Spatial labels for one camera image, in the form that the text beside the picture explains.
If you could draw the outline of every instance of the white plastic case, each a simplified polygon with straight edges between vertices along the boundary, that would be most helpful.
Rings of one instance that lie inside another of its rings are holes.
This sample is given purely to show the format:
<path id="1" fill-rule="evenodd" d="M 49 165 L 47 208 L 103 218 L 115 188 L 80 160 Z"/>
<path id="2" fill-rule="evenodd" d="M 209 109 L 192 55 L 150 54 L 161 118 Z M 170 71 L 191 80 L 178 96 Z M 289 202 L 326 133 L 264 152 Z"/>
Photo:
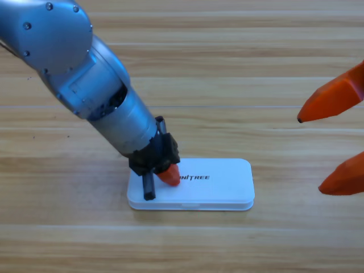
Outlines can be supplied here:
<path id="1" fill-rule="evenodd" d="M 156 175 L 154 200 L 143 197 L 142 178 L 130 174 L 127 198 L 138 210 L 248 210 L 255 193 L 251 166 L 244 159 L 182 158 L 181 183 L 172 187 Z"/>

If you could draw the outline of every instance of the robotic arm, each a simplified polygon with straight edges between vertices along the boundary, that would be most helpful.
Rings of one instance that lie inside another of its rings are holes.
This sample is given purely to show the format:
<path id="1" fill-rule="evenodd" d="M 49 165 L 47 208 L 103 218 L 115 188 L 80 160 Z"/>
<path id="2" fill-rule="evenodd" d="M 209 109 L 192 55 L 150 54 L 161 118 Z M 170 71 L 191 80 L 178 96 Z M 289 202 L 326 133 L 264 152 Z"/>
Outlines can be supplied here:
<path id="1" fill-rule="evenodd" d="M 155 198 L 153 173 L 179 184 L 177 143 L 163 117 L 152 116 L 75 1 L 0 0 L 0 45 L 36 70 L 67 109 L 129 159 L 143 177 L 145 200 Z"/>

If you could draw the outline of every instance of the wooden table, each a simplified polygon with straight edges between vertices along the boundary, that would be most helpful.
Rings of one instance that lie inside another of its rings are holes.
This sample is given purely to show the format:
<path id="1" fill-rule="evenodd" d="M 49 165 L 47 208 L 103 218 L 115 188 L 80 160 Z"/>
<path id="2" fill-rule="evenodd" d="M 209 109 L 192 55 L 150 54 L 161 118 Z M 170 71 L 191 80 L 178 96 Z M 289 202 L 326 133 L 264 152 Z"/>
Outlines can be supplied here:
<path id="1" fill-rule="evenodd" d="M 362 0 L 82 0 L 180 155 L 253 167 L 248 212 L 140 212 L 129 169 L 0 51 L 0 272 L 363 272 L 364 195 L 317 187 L 364 150 L 364 108 L 299 124 L 364 59 Z"/>

